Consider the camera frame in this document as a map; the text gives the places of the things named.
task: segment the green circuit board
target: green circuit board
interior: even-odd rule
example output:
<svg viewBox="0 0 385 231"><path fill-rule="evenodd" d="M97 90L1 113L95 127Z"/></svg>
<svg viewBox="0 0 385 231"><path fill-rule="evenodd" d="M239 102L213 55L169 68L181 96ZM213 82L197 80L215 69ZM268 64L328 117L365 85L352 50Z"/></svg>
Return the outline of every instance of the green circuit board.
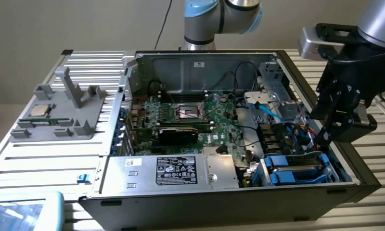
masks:
<svg viewBox="0 0 385 231"><path fill-rule="evenodd" d="M183 105L195 106L197 103L184 103ZM132 108L135 155L216 153L215 149L224 144L228 147L228 154L232 155L236 165L239 167L247 166L247 161L243 161L245 148L240 147L244 145L244 141L237 139L236 143L233 143L231 139L231 137L235 139L240 135L241 130L231 124L233 122L237 123L237 121L228 122L224 116L227 105L229 105L227 112L232 114L232 103L220 103L219 97L213 97L200 104L203 108L201 115L205 115L201 119L180 119L181 114L176 113L177 104L161 103L155 97L149 97L144 102L136 103ZM156 134L163 127L157 128L157 122L176 124L179 121L184 123L212 121L213 124L208 133L199 133L197 143L188 146L161 146L159 140L156 140Z"/></svg>

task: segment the blue cable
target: blue cable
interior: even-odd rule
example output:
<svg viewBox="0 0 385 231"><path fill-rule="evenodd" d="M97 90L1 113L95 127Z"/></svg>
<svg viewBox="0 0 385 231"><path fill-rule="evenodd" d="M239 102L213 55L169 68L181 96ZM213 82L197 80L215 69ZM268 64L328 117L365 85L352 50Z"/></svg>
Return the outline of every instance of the blue cable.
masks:
<svg viewBox="0 0 385 231"><path fill-rule="evenodd" d="M272 115L273 117L279 118L280 122L284 124L283 118L281 116L279 116L276 113L273 113L267 107L264 107L263 105L259 105L259 108L265 111L269 115Z"/></svg>

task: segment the metal slats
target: metal slats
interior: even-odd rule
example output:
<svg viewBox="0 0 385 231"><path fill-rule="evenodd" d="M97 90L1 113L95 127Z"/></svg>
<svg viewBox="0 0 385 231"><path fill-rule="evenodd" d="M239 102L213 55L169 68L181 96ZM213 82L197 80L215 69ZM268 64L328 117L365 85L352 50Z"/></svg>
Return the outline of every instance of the metal slats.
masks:
<svg viewBox="0 0 385 231"><path fill-rule="evenodd" d="M107 90L96 134L84 141L7 142L0 152L0 193L56 190L67 199L76 200L77 194L91 191L103 152L105 124L123 75L123 56L123 51L75 52L56 65L71 68L71 78L81 89L99 85ZM63 90L63 83L52 72L45 83L55 90ZM80 174L89 174L91 183L77 184Z"/></svg>

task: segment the motherboard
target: motherboard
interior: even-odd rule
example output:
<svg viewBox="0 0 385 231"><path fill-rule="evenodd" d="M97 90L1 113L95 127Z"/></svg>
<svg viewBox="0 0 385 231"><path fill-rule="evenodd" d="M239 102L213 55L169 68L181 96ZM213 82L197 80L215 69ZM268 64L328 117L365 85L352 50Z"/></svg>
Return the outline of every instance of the motherboard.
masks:
<svg viewBox="0 0 385 231"><path fill-rule="evenodd" d="M235 99L219 93L199 99L173 103L149 96L133 101L128 119L135 155L224 153L237 166L247 166Z"/></svg>

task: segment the white sticker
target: white sticker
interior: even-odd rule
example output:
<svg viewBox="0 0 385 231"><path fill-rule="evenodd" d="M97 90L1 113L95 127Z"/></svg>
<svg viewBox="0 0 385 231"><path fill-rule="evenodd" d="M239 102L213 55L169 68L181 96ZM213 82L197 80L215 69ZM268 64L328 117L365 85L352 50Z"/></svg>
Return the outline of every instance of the white sticker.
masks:
<svg viewBox="0 0 385 231"><path fill-rule="evenodd" d="M195 67L205 67L205 63L204 62L195 62L193 66Z"/></svg>
<svg viewBox="0 0 385 231"><path fill-rule="evenodd" d="M137 158L137 159L127 159L125 160L125 166L141 166L143 163L143 159Z"/></svg>

